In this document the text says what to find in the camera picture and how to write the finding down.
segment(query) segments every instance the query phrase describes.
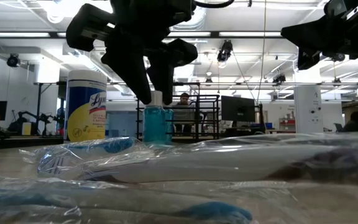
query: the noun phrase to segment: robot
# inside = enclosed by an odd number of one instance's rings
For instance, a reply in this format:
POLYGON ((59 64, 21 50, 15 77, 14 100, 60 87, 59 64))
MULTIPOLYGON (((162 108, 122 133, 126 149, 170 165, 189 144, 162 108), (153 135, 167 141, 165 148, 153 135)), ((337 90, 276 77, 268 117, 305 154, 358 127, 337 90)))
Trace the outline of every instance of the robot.
POLYGON ((175 67, 187 65, 198 57, 196 47, 184 40, 162 42, 170 33, 169 27, 189 21, 196 6, 222 8, 233 2, 111 0, 114 14, 85 4, 68 26, 67 43, 71 48, 89 52, 95 39, 104 41, 106 54, 102 63, 113 69, 141 102, 145 105, 151 102, 148 73, 155 89, 163 93, 163 102, 169 105, 175 67), (147 70, 143 56, 151 64, 147 70))
POLYGON ((284 38, 299 47, 299 70, 316 65, 321 55, 333 60, 340 60, 341 54, 358 58, 358 0, 330 0, 324 13, 317 21, 281 31, 284 38))

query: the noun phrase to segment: metal shelf rack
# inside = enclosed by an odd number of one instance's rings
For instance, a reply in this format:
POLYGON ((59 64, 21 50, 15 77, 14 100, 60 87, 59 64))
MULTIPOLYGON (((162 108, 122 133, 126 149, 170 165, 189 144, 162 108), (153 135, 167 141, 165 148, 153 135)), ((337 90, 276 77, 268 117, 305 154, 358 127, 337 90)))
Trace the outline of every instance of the metal shelf rack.
MULTIPOLYGON (((174 83, 174 86, 183 86, 183 85, 189 85, 189 86, 198 86, 198 94, 196 95, 190 95, 189 99, 192 98, 196 98, 195 101, 191 102, 191 104, 195 104, 194 108, 190 108, 192 110, 195 111, 195 118, 194 119, 189 119, 189 120, 177 120, 177 119, 173 119, 173 120, 166 120, 169 122, 187 122, 187 123, 194 123, 195 125, 195 132, 194 133, 167 133, 167 134, 172 134, 173 135, 173 140, 174 142, 177 142, 177 140, 179 139, 179 137, 188 137, 187 140, 190 140, 188 142, 198 142, 198 141, 203 141, 205 139, 200 138, 200 137, 205 137, 205 136, 212 136, 211 139, 219 139, 219 95, 200 95, 200 84, 199 83, 174 83), (212 106, 201 106, 200 104, 202 103, 210 103, 212 104, 212 106), (204 116, 206 116, 207 114, 212 114, 212 119, 209 120, 200 120, 200 115, 203 114, 204 116), (212 124, 213 127, 213 132, 212 133, 201 133, 200 127, 199 125, 204 125, 204 124, 212 124)), ((137 138, 139 140, 141 140, 141 135, 142 133, 140 132, 140 125, 143 123, 143 120, 140 118, 140 114, 141 112, 143 112, 145 108, 144 107, 140 107, 140 101, 139 99, 137 100, 137 138)), ((189 108, 184 108, 181 106, 175 106, 173 105, 172 107, 167 107, 164 109, 173 109, 173 110, 188 110, 189 108)))

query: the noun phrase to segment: clear plastic wrap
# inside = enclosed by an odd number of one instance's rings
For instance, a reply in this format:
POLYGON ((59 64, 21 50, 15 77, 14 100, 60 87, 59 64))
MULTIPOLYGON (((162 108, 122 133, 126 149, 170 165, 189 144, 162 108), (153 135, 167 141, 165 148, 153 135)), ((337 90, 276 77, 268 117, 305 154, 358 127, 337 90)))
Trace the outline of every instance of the clear plastic wrap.
POLYGON ((0 223, 358 224, 358 134, 89 148, 41 150, 67 181, 0 179, 0 223))
POLYGON ((88 161, 143 150, 146 146, 136 138, 120 137, 47 146, 32 152, 19 150, 19 153, 25 162, 38 165, 39 177, 53 177, 88 161))
POLYGON ((358 224, 358 186, 0 178, 0 223, 358 224))
POLYGON ((131 138, 101 142, 125 147, 115 154, 94 150, 99 149, 94 144, 85 151, 75 144, 41 149, 35 153, 43 155, 39 176, 124 183, 311 180, 358 185, 354 133, 263 135, 175 147, 146 146, 131 138))
POLYGON ((138 186, 0 178, 0 223, 233 223, 251 213, 206 197, 138 186))

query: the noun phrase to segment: hand sanitizer bottle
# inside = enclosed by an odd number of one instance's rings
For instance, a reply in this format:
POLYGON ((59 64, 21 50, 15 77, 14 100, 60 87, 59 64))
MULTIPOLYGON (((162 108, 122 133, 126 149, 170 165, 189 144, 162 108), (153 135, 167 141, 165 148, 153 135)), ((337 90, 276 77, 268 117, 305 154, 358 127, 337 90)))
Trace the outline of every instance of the hand sanitizer bottle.
POLYGON ((162 106, 162 92, 152 91, 152 101, 146 105, 143 111, 143 142, 164 143, 165 135, 165 110, 162 106))
POLYGON ((167 144, 172 142, 172 133, 173 133, 173 122, 171 121, 173 120, 173 110, 172 109, 166 109, 165 110, 165 131, 166 131, 166 135, 167 135, 167 144))

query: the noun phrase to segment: disinfecting wipes canister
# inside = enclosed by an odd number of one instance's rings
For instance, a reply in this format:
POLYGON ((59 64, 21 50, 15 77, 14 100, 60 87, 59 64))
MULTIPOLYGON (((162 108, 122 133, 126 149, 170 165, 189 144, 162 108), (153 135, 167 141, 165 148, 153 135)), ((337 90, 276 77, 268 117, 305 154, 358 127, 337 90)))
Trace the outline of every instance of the disinfecting wipes canister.
POLYGON ((107 78, 99 72, 75 70, 68 75, 65 139, 104 139, 107 78))

